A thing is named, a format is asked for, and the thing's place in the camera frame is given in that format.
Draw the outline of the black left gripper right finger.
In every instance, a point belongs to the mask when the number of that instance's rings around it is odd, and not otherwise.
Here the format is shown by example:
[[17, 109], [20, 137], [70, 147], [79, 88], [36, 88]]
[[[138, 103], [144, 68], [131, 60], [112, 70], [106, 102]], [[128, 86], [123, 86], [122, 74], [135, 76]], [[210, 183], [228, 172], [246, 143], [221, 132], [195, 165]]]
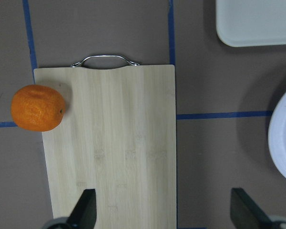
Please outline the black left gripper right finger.
[[242, 188], [230, 193], [230, 219], [236, 229], [286, 229], [286, 218], [266, 214]]

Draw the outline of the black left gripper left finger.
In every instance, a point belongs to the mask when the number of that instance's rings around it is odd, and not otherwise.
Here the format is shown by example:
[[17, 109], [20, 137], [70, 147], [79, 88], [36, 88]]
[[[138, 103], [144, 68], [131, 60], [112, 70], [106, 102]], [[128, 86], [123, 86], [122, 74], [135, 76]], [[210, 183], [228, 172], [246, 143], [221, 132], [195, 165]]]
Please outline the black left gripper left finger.
[[95, 189], [85, 189], [71, 214], [45, 223], [45, 229], [93, 229], [97, 221]]

